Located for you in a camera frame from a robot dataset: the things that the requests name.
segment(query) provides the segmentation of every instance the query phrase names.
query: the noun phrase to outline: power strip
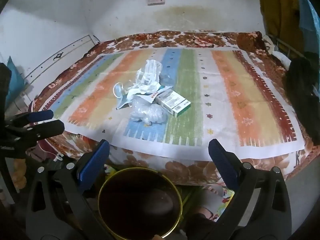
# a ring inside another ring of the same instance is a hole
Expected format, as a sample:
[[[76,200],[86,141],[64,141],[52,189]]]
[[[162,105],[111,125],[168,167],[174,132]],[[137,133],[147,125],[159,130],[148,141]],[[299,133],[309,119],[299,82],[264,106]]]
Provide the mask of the power strip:
[[[148,6],[165,4],[165,0],[147,0]]]

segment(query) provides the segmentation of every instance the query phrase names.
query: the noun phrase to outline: blue stripe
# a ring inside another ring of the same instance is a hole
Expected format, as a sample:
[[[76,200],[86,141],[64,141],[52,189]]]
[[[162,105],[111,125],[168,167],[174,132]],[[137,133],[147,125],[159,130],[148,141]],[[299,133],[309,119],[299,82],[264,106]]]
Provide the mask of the blue stripe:
[[[95,71],[98,67],[100,67],[105,60],[111,58],[113,56],[113,54],[108,54],[105,55],[104,57],[102,57],[98,62],[95,63],[95,65],[93,65],[86,73],[84,73],[76,82],[74,82],[67,90],[64,90],[62,92],[62,94],[59,96],[59,100],[56,100],[51,106],[50,106],[50,110],[52,110],[53,112],[55,112],[57,110],[57,108],[60,106],[60,104],[63,102],[63,100],[67,97],[67,96],[72,96],[72,91],[78,86],[80,85],[83,81],[85,81],[91,74],[93,71]]]
[[[167,49],[164,57],[161,61],[162,72],[167,74],[174,80],[174,84],[177,81],[178,66],[180,62],[182,49]],[[129,121],[124,131],[124,136],[140,138],[143,135],[143,140],[154,141],[156,136],[158,142],[162,142],[164,138],[166,124],[152,124],[151,126],[144,125],[144,122]]]

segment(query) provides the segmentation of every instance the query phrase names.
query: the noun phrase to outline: white wall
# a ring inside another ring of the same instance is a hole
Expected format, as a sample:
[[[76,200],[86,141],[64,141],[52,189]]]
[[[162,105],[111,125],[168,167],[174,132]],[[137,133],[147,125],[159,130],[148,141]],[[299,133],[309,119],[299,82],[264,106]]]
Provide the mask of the white wall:
[[[23,77],[88,34],[82,0],[9,0],[0,14],[0,60]]]
[[[84,0],[90,31],[100,40],[162,29],[265,32],[259,0]]]

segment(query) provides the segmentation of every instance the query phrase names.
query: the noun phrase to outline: green stripe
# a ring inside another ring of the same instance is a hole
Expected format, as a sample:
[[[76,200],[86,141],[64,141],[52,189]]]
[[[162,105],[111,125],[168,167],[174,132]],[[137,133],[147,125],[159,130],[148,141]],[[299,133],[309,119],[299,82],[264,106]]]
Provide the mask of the green stripe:
[[[123,53],[115,54],[111,58],[107,59],[103,64],[101,64],[97,69],[95,69],[92,74],[83,82],[81,82],[78,86],[75,87],[74,90],[72,90],[69,95],[67,95],[61,105],[57,108],[56,111],[54,111],[54,117],[59,119],[64,111],[71,105],[71,103],[76,99],[76,97],[82,95],[84,91],[87,89],[87,87],[95,81],[99,74],[104,72],[113,62],[116,58],[120,57]]]
[[[200,78],[195,63],[195,51],[183,49],[177,73],[177,82],[174,90],[191,102],[190,108],[178,117],[169,115],[165,143],[170,142],[173,135],[173,144],[186,145],[189,138],[190,146],[202,146],[203,119],[200,95]]]

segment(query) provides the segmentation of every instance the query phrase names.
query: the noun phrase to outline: bucket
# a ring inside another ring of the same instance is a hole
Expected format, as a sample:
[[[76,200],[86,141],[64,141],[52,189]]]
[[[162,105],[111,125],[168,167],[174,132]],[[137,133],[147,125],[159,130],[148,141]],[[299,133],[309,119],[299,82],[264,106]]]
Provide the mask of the bucket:
[[[140,167],[109,177],[99,192],[98,205],[108,230],[124,240],[166,237],[182,215],[182,201],[175,185],[161,173]]]

